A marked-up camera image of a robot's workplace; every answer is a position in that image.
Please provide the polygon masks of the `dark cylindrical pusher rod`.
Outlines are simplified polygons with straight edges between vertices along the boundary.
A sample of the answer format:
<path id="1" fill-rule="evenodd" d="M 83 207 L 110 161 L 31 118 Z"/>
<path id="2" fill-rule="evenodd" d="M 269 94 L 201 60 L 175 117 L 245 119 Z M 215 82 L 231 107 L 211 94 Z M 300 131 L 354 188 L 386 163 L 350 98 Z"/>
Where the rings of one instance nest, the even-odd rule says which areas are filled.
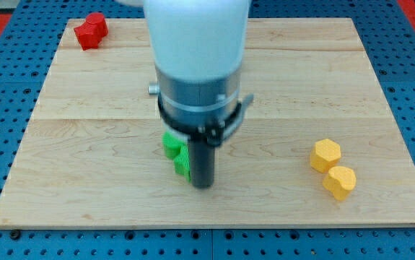
<path id="1" fill-rule="evenodd" d="M 203 141 L 188 142 L 191 184 L 206 189 L 214 183 L 215 149 Z"/>

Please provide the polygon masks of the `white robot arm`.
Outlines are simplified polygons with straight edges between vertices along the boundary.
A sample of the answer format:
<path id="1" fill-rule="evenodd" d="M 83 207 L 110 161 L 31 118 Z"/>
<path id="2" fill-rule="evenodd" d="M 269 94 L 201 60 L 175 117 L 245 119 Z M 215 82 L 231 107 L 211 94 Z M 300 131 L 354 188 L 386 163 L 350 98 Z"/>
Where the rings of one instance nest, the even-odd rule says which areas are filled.
<path id="1" fill-rule="evenodd" d="M 160 115 L 188 143 L 191 184 L 208 188 L 217 147 L 253 101 L 239 98 L 250 1 L 145 1 L 143 8 Z"/>

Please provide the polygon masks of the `grey metal wrist flange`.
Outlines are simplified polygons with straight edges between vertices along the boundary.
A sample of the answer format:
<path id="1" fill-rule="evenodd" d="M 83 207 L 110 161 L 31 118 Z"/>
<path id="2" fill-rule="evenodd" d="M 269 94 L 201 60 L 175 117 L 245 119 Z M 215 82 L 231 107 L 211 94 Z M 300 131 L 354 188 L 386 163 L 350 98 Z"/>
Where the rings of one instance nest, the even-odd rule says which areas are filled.
<path id="1" fill-rule="evenodd" d="M 240 70 L 209 80 L 176 79 L 156 69 L 157 105 L 166 127 L 180 138 L 219 147 L 240 127 L 253 102 L 239 100 Z"/>

